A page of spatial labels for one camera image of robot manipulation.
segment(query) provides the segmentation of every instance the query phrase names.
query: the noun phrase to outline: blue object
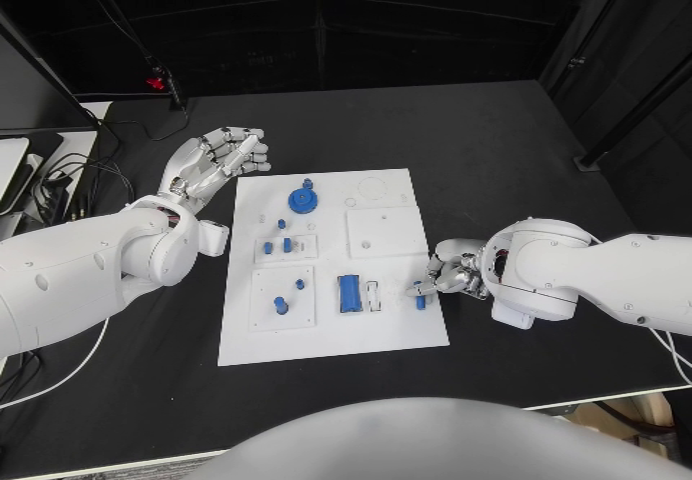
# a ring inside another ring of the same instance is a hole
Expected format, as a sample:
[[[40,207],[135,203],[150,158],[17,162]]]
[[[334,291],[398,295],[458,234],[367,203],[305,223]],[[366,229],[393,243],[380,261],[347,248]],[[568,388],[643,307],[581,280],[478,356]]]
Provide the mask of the blue object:
[[[295,213],[310,213],[317,208],[317,194],[313,191],[313,181],[305,178],[302,188],[288,196],[288,206]]]
[[[274,306],[276,307],[276,313],[285,315],[288,312],[288,304],[285,303],[284,297],[276,297],[274,299]]]
[[[425,310],[425,295],[418,295],[415,297],[415,308],[418,310]]]
[[[357,288],[357,275],[343,275],[338,277],[338,297],[341,304],[341,313],[362,312],[360,289]]]

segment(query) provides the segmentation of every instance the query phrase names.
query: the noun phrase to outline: robotic hand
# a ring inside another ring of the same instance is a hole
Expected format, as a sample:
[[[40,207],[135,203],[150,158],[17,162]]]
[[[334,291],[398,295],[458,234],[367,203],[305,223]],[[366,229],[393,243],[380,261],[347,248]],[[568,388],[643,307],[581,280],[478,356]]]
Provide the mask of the robotic hand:
[[[576,225],[529,218],[484,245],[441,242],[406,295],[490,293],[493,319],[522,329],[535,318],[572,318],[581,295],[621,322],[692,335],[690,252],[689,238],[634,234],[599,244]]]
[[[83,331],[140,295],[178,283],[197,253],[223,253],[227,227],[194,215],[230,178],[269,170],[262,136],[220,128],[187,140],[155,196],[0,243],[0,357]]]

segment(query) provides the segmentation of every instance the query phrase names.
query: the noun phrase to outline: black frame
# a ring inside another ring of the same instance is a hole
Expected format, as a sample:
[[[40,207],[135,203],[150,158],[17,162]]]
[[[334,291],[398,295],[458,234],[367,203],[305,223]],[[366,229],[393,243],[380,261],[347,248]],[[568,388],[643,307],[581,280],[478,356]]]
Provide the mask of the black frame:
[[[0,22],[0,35],[3,38],[7,40],[10,46],[14,48],[14,50],[18,52],[18,54],[24,57],[24,60],[27,63],[31,65],[31,67],[36,69],[39,74],[43,76],[46,79],[47,83],[50,86],[54,88],[56,92],[63,96],[65,100],[67,103],[72,104],[75,107],[75,111],[79,112],[79,114],[83,116],[83,119],[86,120],[86,123],[91,126],[85,127],[49,127],[49,128],[11,128],[11,129],[0,129],[0,137],[1,136],[13,136],[13,135],[26,135],[29,133],[39,133],[39,132],[91,132],[93,130],[98,130],[98,122],[93,119],[93,117],[86,113],[85,108],[79,105],[79,102],[76,101],[75,97],[60,84],[60,82],[56,80],[50,72],[46,71],[43,65],[39,63],[36,58],[33,57],[31,53],[27,51],[24,46],[21,45],[21,42],[17,40],[14,34],[10,32],[7,27],[3,25]]]

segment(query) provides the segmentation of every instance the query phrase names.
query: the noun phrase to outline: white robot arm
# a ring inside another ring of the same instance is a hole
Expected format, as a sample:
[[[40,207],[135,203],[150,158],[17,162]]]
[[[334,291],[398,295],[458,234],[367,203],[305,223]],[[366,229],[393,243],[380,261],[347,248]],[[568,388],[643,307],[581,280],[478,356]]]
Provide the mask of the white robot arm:
[[[261,130],[220,128],[168,160],[155,196],[0,243],[0,357],[70,337],[219,256],[227,227],[194,214],[227,180],[266,171]]]
[[[527,219],[486,243],[447,240],[428,281],[406,291],[494,296],[491,316],[527,329],[535,318],[566,320],[581,295],[617,320],[692,335],[692,239],[625,235],[595,239],[573,224]]]

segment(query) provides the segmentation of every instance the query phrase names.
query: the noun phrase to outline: black table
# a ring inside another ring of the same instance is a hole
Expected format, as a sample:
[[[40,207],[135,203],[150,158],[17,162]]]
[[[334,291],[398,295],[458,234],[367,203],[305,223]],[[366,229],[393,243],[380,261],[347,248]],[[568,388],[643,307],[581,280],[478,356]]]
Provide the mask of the black table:
[[[163,134],[181,122],[167,105],[115,103],[108,119],[137,119]],[[535,82],[207,97],[191,100],[190,115],[186,131],[161,142],[114,126],[138,195],[155,192],[189,137],[259,127],[272,174],[409,169],[431,248],[447,238],[488,239],[529,215],[571,221],[602,240],[634,230],[599,174],[572,166],[582,148]],[[230,182],[200,218],[230,226],[233,196]],[[119,180],[103,177],[102,212],[125,198]],[[572,320],[536,320],[523,331],[491,320],[490,301],[460,294],[441,297],[449,347],[219,368],[226,267],[227,252],[200,256],[183,282],[112,318],[78,376],[3,413],[3,478],[223,449],[294,418],[373,399],[529,407],[682,384],[647,330],[585,301]],[[99,329],[43,349],[26,392],[72,371]]]

